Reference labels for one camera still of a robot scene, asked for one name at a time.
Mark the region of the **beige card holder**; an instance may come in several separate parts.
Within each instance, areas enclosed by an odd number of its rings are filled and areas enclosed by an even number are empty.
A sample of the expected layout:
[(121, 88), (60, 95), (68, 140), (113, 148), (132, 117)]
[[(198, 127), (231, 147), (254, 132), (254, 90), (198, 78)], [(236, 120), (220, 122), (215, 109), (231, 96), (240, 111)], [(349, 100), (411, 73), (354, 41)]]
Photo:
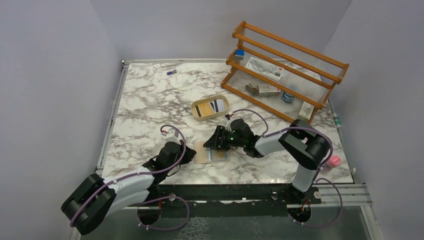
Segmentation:
[(217, 163), (225, 163), (230, 161), (230, 155), (228, 152), (228, 160), (227, 161), (221, 161), (221, 162), (210, 162), (207, 160), (207, 148), (203, 147), (204, 142), (195, 142), (194, 143), (194, 150), (196, 151), (196, 155), (194, 156), (194, 163), (195, 164), (217, 164)]

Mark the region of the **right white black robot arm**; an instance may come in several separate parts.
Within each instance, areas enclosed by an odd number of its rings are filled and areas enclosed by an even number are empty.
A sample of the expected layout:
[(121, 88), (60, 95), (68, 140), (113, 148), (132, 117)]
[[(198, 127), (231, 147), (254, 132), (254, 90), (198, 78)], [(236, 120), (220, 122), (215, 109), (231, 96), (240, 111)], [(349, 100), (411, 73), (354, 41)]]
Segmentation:
[(243, 119), (237, 118), (227, 127), (218, 125), (203, 147), (218, 151), (240, 147), (251, 158), (286, 150), (298, 163), (291, 185), (301, 193), (310, 189), (321, 166), (333, 154), (331, 140), (301, 119), (294, 120), (289, 127), (260, 136), (254, 134)]

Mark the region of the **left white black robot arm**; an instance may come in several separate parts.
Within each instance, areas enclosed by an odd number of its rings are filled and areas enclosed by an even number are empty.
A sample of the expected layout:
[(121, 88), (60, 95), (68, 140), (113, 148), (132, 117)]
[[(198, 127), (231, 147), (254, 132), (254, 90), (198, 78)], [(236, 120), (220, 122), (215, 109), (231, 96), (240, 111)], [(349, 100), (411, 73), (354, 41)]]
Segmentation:
[(182, 141), (167, 142), (158, 155), (126, 175), (106, 178), (97, 173), (89, 175), (60, 209), (71, 227), (87, 235), (114, 212), (157, 197), (157, 186), (170, 176), (171, 169), (188, 164), (196, 153)]

